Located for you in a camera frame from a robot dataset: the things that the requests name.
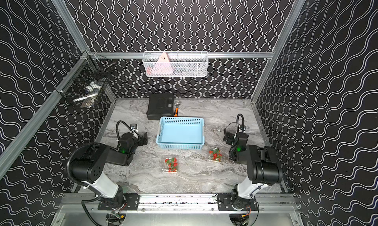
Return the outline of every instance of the wavy patterned backdrop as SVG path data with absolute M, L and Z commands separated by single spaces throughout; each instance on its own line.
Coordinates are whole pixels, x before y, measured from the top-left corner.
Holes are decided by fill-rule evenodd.
M 97 110 L 75 110 L 62 100 L 0 181 L 0 226 L 49 226 L 72 182 L 63 174 L 78 145 L 93 142 L 110 101 Z
M 378 0 L 307 0 L 257 107 L 312 225 L 378 224 Z
M 80 56 L 50 0 L 0 0 L 0 154 Z
M 177 98 L 249 99 L 267 59 L 210 59 L 206 77 L 147 77 L 142 60 L 117 62 L 109 84 L 117 98 L 173 92 Z
M 65 0 L 94 52 L 272 51 L 294 0 Z

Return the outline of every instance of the black toolbox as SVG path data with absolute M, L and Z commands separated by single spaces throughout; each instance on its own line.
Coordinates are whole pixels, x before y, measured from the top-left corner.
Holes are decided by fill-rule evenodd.
M 148 102 L 147 118 L 160 120 L 163 116 L 173 116 L 173 93 L 156 93 L 150 95 Z

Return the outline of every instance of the black wire basket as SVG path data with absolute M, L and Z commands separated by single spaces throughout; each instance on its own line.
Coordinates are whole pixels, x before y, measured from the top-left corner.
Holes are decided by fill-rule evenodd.
M 75 108 L 96 108 L 112 76 L 115 64 L 106 57 L 90 55 L 64 89 L 58 92 Z

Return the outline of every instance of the gray marble tabletop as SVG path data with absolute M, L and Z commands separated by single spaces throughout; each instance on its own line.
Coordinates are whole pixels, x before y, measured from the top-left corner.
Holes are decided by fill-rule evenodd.
M 230 148 L 223 141 L 226 125 L 236 121 L 241 113 L 249 134 L 248 144 L 264 146 L 249 100 L 180 100 L 179 116 L 201 117 L 205 120 L 205 145 L 202 150 L 162 149 L 156 144 L 159 121 L 147 119 L 148 100 L 118 100 L 101 142 L 117 146 L 116 122 L 136 123 L 142 135 L 148 134 L 148 144 L 138 147 L 131 164 L 117 166 L 106 164 L 104 173 L 123 187 L 125 192 L 230 192 L 235 184 L 247 175 L 246 165 L 235 164 L 228 159 Z M 128 129 L 120 125 L 120 134 Z M 236 131 L 236 125 L 229 126 Z M 209 160 L 209 149 L 217 147 L 223 153 L 221 162 Z M 178 172 L 163 173 L 166 157 L 178 159 Z M 279 184 L 260 192 L 281 192 Z

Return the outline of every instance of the white mesh basket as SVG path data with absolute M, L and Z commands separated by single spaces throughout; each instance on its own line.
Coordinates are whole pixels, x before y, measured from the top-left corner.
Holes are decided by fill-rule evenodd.
M 143 65 L 149 77 L 205 77 L 208 52 L 166 52 L 170 62 L 158 62 L 163 52 L 144 52 Z

